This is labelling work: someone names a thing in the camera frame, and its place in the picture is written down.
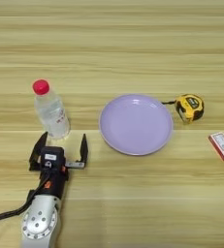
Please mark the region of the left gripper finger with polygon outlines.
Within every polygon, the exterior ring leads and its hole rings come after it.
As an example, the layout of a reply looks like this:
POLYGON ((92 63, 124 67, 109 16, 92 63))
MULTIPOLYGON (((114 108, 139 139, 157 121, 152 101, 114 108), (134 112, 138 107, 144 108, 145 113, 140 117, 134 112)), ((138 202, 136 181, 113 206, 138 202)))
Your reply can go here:
POLYGON ((80 145, 80 161, 82 163, 87 162, 88 157, 88 145, 86 135, 82 136, 81 145, 80 145))
POLYGON ((48 133, 43 133, 38 139, 32 150, 29 158, 29 169, 31 171, 38 171, 40 169, 39 158, 41 156, 42 149, 46 146, 48 133))

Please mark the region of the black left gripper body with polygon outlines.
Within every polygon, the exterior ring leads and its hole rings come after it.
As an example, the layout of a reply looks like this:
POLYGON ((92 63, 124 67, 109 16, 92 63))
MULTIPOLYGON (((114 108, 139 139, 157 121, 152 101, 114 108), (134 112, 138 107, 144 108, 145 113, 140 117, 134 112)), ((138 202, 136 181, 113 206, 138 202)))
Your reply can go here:
POLYGON ((52 165, 43 167, 40 174, 40 183, 42 188, 39 190, 39 195, 50 195, 57 198, 63 196, 65 183, 69 179, 69 169, 82 170, 85 167, 84 162, 67 162, 64 166, 52 165))

